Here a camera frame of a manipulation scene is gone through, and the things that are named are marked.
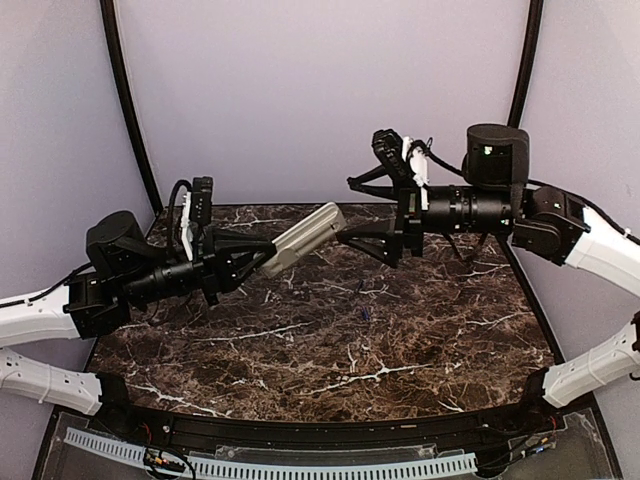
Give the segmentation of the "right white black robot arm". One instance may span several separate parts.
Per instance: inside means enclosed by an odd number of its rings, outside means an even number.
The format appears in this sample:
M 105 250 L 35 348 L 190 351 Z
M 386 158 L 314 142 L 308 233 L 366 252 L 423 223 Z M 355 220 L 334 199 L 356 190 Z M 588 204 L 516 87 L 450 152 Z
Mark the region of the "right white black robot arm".
M 467 151 L 458 175 L 464 185 L 432 186 L 428 143 L 391 129 L 372 137 L 379 166 L 348 181 L 357 192 L 390 199 L 396 216 L 343 230 L 337 240 L 395 267 L 404 251 L 423 254 L 424 237 L 446 240 L 461 233 L 509 238 L 556 265 L 568 265 L 637 295 L 639 240 L 597 205 L 529 178 L 529 136 L 499 124 L 467 129 Z

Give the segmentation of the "grey remote control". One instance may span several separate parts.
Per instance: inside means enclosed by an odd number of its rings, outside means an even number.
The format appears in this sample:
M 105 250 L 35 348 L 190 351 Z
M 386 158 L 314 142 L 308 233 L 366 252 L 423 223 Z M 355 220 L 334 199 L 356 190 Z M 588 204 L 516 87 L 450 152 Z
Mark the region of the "grey remote control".
M 275 254 L 260 271 L 274 277 L 310 254 L 324 242 L 334 239 L 346 227 L 341 209 L 328 202 L 276 237 L 272 243 Z

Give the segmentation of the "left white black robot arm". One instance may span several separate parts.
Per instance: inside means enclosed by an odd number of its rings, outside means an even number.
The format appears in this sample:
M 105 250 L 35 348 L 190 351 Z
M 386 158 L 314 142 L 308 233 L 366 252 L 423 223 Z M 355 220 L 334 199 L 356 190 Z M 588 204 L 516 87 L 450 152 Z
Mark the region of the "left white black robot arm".
M 191 258 L 170 257 L 146 241 L 130 211 L 117 211 L 86 234 L 89 263 L 61 283 L 1 306 L 1 387 L 37 400 L 101 413 L 120 436 L 141 427 L 140 412 L 128 404 L 124 380 L 108 373 L 65 370 L 13 351 L 13 346 L 46 339 L 91 339 L 109 335 L 162 300 L 199 291 L 209 305 L 237 289 L 276 253 L 266 238 L 205 228 Z

